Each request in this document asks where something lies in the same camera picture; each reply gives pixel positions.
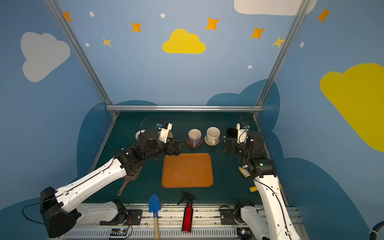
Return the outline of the dark wooden coaster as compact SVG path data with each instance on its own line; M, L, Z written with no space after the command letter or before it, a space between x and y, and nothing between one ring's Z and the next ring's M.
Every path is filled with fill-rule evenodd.
M198 139L191 139L191 138L188 138L187 139L187 144L190 148L192 149L197 149L201 146L202 144L202 139L201 138L198 138Z

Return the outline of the light blue mug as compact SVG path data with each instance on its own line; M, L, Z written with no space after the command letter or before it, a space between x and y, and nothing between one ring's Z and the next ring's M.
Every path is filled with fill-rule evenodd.
M139 135L141 134L141 133L144 133L146 130L139 130L138 132L136 132L136 134L135 134L135 138L136 138L136 140L138 140L139 139Z

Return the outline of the purple mug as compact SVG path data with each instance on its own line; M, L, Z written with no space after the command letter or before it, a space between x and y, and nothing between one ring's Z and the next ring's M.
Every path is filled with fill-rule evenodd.
M188 138L191 138L191 139L202 138L202 133L198 129L191 129L188 133Z

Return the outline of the black mug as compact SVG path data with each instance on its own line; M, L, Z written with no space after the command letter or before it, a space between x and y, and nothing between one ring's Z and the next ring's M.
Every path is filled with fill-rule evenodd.
M228 128L226 131L226 139L230 141L237 141L238 130L236 128Z

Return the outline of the multicolour woven coaster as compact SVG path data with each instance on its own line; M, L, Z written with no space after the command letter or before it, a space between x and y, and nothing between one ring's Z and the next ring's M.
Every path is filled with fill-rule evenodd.
M210 143L208 142L208 140L207 140L207 136L205 136L204 139L205 139L206 144L209 145L209 146L216 146L216 145L217 145L217 144L215 144L215 145L210 144Z

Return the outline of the white speckled mug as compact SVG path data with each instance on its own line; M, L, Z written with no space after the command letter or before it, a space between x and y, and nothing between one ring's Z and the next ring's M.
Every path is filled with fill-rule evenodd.
M207 140L210 144L215 145L220 142L220 130L216 127L210 127L207 129Z

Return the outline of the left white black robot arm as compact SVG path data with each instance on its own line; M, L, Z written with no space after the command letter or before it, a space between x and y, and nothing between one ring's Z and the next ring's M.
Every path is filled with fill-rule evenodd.
M71 230L81 217L78 205L110 183L127 176L161 155L178 156L185 141L168 138L155 130L139 134L137 142L111 158L100 168L79 180L58 189L47 187L40 193L42 225L49 238L57 238Z

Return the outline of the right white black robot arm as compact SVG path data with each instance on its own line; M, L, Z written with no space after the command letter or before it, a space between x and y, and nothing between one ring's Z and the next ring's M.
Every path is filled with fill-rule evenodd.
M256 207L244 202L235 205L235 219L247 225L257 240L299 240L285 206L280 181L273 161L265 151L264 136L260 132L242 132L238 138L223 137L225 152L241 156L241 173L250 177L261 197L267 220Z

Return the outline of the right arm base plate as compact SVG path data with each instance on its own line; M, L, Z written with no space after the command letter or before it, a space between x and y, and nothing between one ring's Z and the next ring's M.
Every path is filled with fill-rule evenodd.
M239 223L235 217L235 210L224 208L219 209L220 211L220 220L222 225L238 225Z

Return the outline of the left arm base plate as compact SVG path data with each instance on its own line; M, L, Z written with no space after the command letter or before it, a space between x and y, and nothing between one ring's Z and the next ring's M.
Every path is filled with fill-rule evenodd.
M100 226L138 226L141 223L142 214L143 210L119 210L111 221L100 221Z

